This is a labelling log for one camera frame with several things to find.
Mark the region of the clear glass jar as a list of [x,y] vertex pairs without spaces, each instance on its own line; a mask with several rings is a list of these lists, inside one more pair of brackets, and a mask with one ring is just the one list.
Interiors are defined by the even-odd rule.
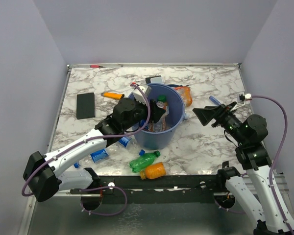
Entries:
[[190,118],[190,114],[189,113],[184,113],[183,120],[188,120],[189,118]]

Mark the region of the blue plastic bin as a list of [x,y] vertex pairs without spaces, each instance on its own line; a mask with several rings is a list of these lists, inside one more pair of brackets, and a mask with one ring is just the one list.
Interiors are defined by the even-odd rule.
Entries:
[[151,83],[148,84],[151,88],[148,99],[156,100],[158,96],[164,95],[169,106],[169,115],[166,117],[166,125],[169,129],[163,132],[149,132],[142,130],[134,137],[137,143],[147,150],[156,150],[165,148],[172,140],[176,129],[182,122],[185,106],[181,95],[173,88],[164,85]]

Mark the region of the orange snack wrapper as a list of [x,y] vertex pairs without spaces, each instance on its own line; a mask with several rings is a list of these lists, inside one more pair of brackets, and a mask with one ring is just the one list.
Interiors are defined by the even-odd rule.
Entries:
[[191,106],[193,102],[192,95],[191,95],[191,88],[188,86],[181,86],[181,87],[175,87],[174,89],[182,97],[185,107]]

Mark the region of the crushed pepsi bottle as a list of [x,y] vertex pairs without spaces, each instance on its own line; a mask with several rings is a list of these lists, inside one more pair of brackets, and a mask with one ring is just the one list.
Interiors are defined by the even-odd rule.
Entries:
[[109,157],[110,153],[109,151],[105,149],[98,150],[96,152],[91,153],[89,156],[83,158],[82,160],[79,160],[78,162],[73,164],[73,167],[76,169],[82,168],[83,166],[88,166],[92,163],[96,163],[98,161],[103,160],[106,157]]
[[122,137],[118,140],[118,143],[121,144],[128,152],[134,154],[137,152],[137,145],[134,140],[130,137]]

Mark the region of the green plastic bottle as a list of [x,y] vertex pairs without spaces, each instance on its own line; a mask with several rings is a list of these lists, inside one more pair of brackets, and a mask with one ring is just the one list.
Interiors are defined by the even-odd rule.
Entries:
[[132,160],[129,163],[130,168],[133,173],[138,173],[141,170],[145,169],[149,165],[153,164],[156,158],[161,155],[159,151],[149,152],[141,155],[137,159]]

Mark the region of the orange juice bottle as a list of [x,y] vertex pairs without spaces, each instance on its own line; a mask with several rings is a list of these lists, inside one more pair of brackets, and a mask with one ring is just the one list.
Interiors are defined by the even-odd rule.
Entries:
[[144,170],[140,171],[140,178],[142,180],[145,180],[145,179],[153,180],[165,175],[166,175],[166,170],[162,162],[149,165]]

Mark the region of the brown coffee bottle green cap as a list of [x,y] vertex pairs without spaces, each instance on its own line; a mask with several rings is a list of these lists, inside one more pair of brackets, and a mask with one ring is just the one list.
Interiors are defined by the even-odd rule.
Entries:
[[159,95],[157,97],[158,102],[162,102],[164,104],[164,108],[166,109],[168,106],[167,98],[165,95]]

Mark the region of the orange label crushed bottle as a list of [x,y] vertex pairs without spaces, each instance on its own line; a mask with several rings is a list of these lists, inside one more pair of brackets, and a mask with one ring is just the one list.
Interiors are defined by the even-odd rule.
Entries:
[[166,130],[166,116],[169,114],[169,107],[167,103],[158,101],[157,107],[162,108],[165,110],[165,113],[160,117],[157,123],[153,121],[148,124],[148,131],[150,132],[163,132]]

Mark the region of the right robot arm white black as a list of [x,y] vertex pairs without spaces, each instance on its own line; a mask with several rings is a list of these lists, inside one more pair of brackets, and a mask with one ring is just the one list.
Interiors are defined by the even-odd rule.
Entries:
[[218,170],[216,188],[229,191],[252,222],[255,235],[294,235],[294,219],[277,187],[272,162],[262,144],[268,135],[267,122],[260,115],[250,115],[244,122],[229,105],[194,108],[203,126],[222,127],[236,142],[236,157],[249,176],[256,195],[248,189],[238,170],[228,167]]

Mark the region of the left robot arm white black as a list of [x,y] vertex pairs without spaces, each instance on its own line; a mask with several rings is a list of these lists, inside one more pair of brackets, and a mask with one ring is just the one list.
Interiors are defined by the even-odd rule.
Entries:
[[91,168],[68,171],[73,164],[116,143],[125,137],[125,131],[140,121],[158,121],[165,113],[154,100],[146,104],[122,98],[112,114],[100,121],[85,136],[53,152],[30,155],[23,173],[25,184],[22,196],[35,196],[44,202],[57,192],[71,189],[93,193],[98,189],[98,176]]

